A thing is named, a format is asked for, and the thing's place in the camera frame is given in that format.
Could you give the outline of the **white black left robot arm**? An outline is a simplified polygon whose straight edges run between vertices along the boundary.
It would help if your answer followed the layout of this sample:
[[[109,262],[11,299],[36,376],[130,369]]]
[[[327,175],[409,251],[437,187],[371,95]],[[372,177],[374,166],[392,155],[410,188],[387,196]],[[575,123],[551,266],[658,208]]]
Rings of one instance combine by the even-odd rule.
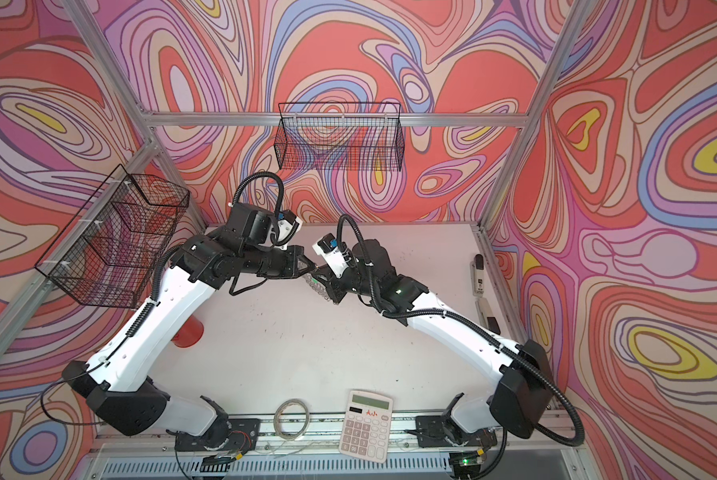
[[[150,369],[190,316],[224,286],[230,295],[244,274],[268,280],[298,279],[314,270],[304,248],[290,241],[298,218],[282,208],[284,182],[256,172],[240,182],[224,226],[172,247],[154,263],[152,293],[114,339],[89,360],[70,362],[58,385],[86,400],[98,418],[120,434],[160,428],[216,450],[230,437],[228,414],[210,398],[168,394]]]

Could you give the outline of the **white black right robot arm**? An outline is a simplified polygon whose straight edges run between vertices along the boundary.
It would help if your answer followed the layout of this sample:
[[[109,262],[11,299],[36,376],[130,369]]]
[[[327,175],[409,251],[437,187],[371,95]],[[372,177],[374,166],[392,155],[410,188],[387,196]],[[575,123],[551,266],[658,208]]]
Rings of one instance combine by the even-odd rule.
[[[554,383],[548,358],[531,340],[518,343],[474,323],[451,309],[416,279],[401,275],[375,239],[365,239],[348,214],[336,232],[314,243],[326,262],[314,281],[327,300],[364,296],[380,316],[424,333],[449,348],[486,380],[484,391],[457,394],[441,416],[445,438],[460,444],[464,435],[501,428],[521,439],[538,432],[568,447],[585,440],[576,408]]]

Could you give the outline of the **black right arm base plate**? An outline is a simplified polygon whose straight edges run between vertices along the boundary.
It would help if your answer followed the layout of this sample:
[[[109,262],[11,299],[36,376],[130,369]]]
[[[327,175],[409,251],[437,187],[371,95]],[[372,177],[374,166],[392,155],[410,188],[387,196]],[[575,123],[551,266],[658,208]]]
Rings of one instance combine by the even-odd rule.
[[[469,433],[453,420],[453,410],[464,396],[463,392],[454,396],[442,414],[416,416],[415,427],[406,433],[413,435],[421,448],[479,447],[490,450],[497,445],[493,429],[481,428]]]

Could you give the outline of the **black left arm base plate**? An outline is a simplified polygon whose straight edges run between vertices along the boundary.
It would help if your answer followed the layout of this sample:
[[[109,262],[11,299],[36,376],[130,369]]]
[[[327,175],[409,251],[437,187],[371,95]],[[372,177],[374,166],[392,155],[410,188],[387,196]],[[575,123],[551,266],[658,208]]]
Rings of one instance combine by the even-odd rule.
[[[256,449],[260,437],[260,418],[218,420],[202,436],[176,435],[177,452],[248,452]]]

